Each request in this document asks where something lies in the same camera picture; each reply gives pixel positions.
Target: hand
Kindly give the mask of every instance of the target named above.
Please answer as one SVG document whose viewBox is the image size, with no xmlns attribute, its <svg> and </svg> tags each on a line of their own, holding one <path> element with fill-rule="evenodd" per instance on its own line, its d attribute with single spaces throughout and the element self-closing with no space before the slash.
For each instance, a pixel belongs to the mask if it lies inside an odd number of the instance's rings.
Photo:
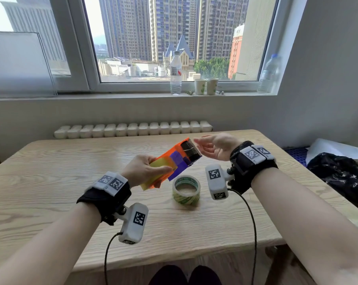
<svg viewBox="0 0 358 285">
<path fill-rule="evenodd" d="M 230 153 L 242 143 L 242 141 L 227 133 L 205 135 L 193 140 L 197 143 L 200 153 L 220 161 L 229 161 Z"/>
<path fill-rule="evenodd" d="M 156 158 L 148 155 L 137 155 L 122 170 L 121 175 L 129 181 L 130 188 L 138 186 L 153 176 L 167 174 L 172 171 L 170 166 L 150 167 Z"/>
</svg>

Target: tree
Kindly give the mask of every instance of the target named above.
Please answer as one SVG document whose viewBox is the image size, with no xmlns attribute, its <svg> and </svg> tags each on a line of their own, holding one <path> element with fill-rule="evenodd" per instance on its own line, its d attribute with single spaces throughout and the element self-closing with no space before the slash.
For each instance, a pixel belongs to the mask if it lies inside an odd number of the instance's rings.
<svg viewBox="0 0 358 285">
<path fill-rule="evenodd" d="M 200 60 L 195 62 L 193 69 L 196 73 L 200 73 L 202 78 L 228 80 L 229 60 L 220 57 L 209 61 Z"/>
</svg>

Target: plastic water bottle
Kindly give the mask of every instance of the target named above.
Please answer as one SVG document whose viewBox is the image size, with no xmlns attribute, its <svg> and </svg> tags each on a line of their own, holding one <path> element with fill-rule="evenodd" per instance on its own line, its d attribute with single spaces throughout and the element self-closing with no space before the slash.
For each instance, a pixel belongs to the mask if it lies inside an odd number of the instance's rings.
<svg viewBox="0 0 358 285">
<path fill-rule="evenodd" d="M 272 54 L 270 60 L 266 63 L 266 66 L 261 73 L 257 92 L 265 94 L 271 93 L 271 89 L 276 82 L 278 70 L 279 57 L 277 54 Z"/>
<path fill-rule="evenodd" d="M 174 58 L 171 61 L 171 81 L 170 90 L 172 95 L 180 95 L 181 93 L 181 60 L 180 51 L 174 52 Z"/>
</svg>

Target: paper cup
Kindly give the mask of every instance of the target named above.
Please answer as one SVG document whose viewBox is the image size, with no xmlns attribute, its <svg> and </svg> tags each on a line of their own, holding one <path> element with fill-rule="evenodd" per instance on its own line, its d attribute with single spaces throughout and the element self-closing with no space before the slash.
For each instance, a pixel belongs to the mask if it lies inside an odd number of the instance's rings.
<svg viewBox="0 0 358 285">
<path fill-rule="evenodd" d="M 207 78 L 207 95 L 215 95 L 218 78 Z"/>
<path fill-rule="evenodd" d="M 205 79 L 195 79 L 195 94 L 204 95 L 205 91 Z"/>
</svg>

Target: tape roll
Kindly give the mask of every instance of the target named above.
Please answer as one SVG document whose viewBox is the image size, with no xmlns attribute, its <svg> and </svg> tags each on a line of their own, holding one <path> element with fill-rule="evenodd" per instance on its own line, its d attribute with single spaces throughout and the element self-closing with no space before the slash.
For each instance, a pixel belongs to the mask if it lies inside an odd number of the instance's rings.
<svg viewBox="0 0 358 285">
<path fill-rule="evenodd" d="M 176 188 L 180 185 L 191 185 L 196 188 L 195 193 L 181 193 Z M 183 205 L 195 204 L 200 199 L 200 182 L 198 179 L 188 175 L 182 175 L 172 183 L 172 196 L 174 200 Z"/>
</svg>

